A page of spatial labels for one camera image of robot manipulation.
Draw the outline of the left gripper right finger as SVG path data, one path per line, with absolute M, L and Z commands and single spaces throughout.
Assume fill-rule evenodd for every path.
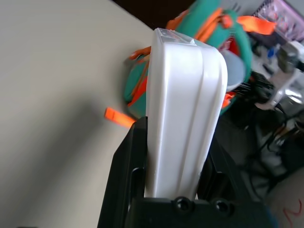
M 228 201 L 237 198 L 233 186 L 235 163 L 218 142 L 212 142 L 203 166 L 198 186 L 198 199 L 212 201 L 223 198 Z

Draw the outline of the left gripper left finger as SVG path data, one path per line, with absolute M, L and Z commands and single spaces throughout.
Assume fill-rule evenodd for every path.
M 143 198 L 147 168 L 148 118 L 132 124 L 113 155 L 107 180 L 99 228 L 123 228 L 135 198 Z

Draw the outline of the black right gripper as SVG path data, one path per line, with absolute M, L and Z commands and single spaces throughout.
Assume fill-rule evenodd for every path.
M 250 90 L 246 93 L 245 98 L 250 102 L 264 104 L 273 95 L 273 84 L 261 73 L 252 72 L 248 84 Z

